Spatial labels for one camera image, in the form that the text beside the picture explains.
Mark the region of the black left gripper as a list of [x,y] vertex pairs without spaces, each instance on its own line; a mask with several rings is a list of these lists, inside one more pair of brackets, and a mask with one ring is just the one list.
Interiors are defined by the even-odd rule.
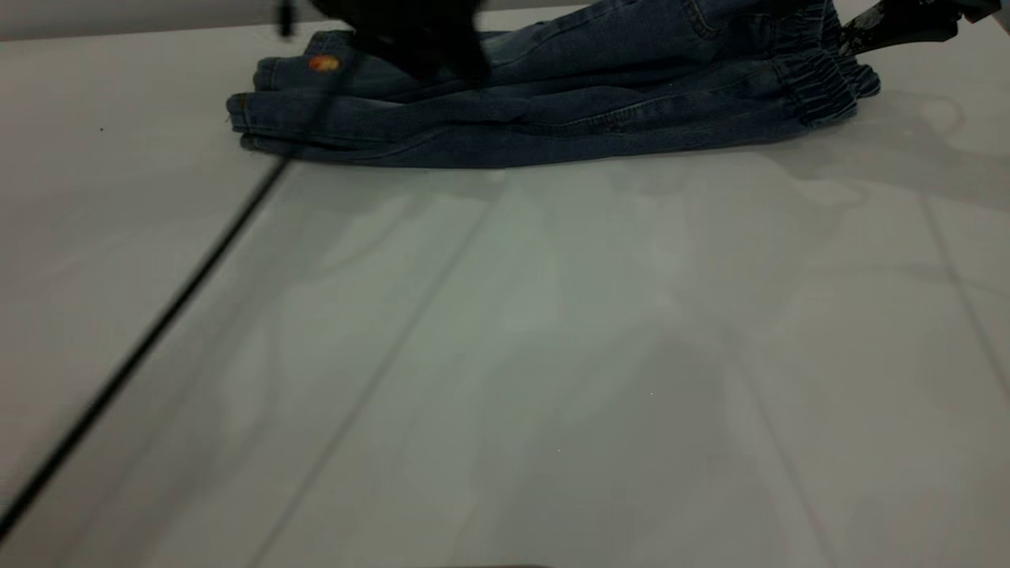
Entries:
[[415,80],[450,74],[480,85],[492,72],[475,17],[480,1],[311,1],[354,29],[351,44]]

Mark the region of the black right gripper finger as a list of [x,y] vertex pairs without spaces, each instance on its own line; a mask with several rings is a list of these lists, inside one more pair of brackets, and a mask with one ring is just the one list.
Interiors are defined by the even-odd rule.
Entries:
[[910,43],[943,43],[957,35],[952,1],[880,1],[843,27],[840,53],[858,55]]

